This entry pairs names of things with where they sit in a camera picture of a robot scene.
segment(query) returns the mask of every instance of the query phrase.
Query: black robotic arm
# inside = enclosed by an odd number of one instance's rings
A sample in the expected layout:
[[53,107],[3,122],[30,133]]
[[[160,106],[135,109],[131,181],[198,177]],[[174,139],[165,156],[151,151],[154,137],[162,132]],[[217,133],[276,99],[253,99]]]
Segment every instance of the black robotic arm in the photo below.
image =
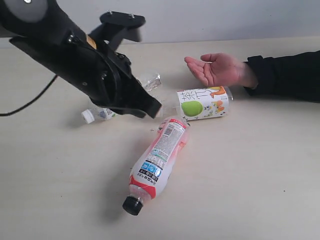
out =
[[56,0],[0,0],[0,38],[9,41],[117,114],[155,118],[161,104],[132,75],[117,52],[123,39],[139,42],[143,16],[108,11],[101,25],[84,33]]

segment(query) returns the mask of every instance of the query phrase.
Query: wall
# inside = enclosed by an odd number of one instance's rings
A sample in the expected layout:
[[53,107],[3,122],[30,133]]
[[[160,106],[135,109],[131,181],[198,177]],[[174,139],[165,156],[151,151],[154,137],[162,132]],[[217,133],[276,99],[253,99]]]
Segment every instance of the wall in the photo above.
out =
[[57,1],[87,32],[107,10],[143,15],[145,43],[320,35],[319,0]]

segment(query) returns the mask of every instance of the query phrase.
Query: person's arm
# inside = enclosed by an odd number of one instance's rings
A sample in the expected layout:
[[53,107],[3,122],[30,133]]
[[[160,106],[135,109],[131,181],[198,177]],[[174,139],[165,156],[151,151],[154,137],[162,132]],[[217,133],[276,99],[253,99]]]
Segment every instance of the person's arm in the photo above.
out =
[[245,62],[246,87],[252,96],[277,95],[320,102],[320,51],[294,56],[253,56]]

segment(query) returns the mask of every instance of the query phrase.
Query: bottle label with green apple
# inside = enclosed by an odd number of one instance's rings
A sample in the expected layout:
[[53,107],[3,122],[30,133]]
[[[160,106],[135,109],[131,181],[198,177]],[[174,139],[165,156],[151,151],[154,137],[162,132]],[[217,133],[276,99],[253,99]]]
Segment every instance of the bottle label with green apple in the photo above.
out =
[[223,117],[230,102],[223,86],[178,91],[180,115],[187,121]]

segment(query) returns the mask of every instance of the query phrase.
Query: green apple illustration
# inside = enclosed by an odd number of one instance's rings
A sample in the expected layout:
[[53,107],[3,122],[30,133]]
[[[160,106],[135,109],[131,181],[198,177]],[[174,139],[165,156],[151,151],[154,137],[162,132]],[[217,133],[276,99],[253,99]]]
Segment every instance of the green apple illustration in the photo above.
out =
[[187,117],[198,116],[204,110],[204,106],[198,101],[185,101],[181,104],[181,108]]

